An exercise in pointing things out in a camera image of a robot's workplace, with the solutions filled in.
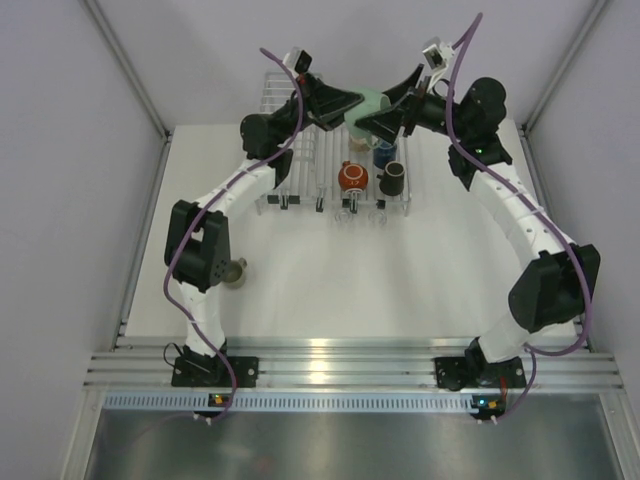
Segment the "teal mug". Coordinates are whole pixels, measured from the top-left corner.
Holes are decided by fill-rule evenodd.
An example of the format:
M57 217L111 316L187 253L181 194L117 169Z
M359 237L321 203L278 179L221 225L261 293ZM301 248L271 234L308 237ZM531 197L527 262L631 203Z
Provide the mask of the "teal mug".
M357 128L355 126L355 121L365 115L372 114L390 107L390 102L382 92L376 90L361 87L356 88L355 92L363 96L363 101L344 114L346 128L349 136L352 135L360 138L370 137L372 139L372 150L375 149L382 142L382 140Z

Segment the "dark blue mug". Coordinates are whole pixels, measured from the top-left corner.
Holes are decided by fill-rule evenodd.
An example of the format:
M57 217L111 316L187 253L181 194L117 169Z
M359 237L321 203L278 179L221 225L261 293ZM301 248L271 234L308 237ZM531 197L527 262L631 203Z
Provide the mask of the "dark blue mug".
M396 159L397 145L382 141L373 150L373 164L378 169L384 169L386 165Z

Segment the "brown mug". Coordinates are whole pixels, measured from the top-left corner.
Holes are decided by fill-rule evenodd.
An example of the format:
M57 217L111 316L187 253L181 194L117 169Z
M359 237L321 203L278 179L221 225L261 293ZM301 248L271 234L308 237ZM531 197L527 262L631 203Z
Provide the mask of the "brown mug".
M406 170L401 163L397 161L387 163L384 170L377 175L380 191L386 196L399 196L404 191L405 175Z

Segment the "grey-green small cup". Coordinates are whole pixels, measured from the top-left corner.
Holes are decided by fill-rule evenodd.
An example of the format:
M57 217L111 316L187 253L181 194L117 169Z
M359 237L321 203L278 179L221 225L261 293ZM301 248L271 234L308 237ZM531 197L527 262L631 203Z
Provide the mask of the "grey-green small cup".
M242 288L246 282L247 267L248 262L243 257L232 260L226 272L224 285L229 289Z

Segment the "beige speckled cup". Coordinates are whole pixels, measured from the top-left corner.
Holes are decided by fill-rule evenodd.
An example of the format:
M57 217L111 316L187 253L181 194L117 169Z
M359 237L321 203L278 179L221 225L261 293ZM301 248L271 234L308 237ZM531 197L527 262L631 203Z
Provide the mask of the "beige speckled cup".
M348 146L352 152L365 153L371 150L372 139L370 137L355 137L350 135Z

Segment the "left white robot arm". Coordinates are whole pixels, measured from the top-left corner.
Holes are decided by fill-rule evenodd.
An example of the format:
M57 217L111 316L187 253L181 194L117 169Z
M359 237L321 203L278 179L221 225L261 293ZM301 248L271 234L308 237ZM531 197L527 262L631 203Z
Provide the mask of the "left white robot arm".
M232 269L229 224L289 175L299 132L310 125L329 131L362 103L360 93L331 87L300 74L288 100L272 113L246 116L240 124L245 160L218 188L172 208L164 261L166 278L182 298L173 304L187 317L188 333L173 364L174 387L235 386L221 321L221 283Z

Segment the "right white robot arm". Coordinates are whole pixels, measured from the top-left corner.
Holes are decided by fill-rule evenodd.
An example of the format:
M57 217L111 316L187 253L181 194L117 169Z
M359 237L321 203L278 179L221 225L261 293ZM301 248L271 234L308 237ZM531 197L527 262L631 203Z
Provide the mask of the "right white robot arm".
M590 319L601 257L580 246L551 221L521 180L498 136L506 116L506 90L497 80L476 80L461 102L429 91L412 74L386 91L391 104L358 118L356 127L386 142L417 127L449 136L452 174L492 216L513 248L522 272L508 309L460 357L435 361L439 387L523 388L519 353L532 335L577 317Z

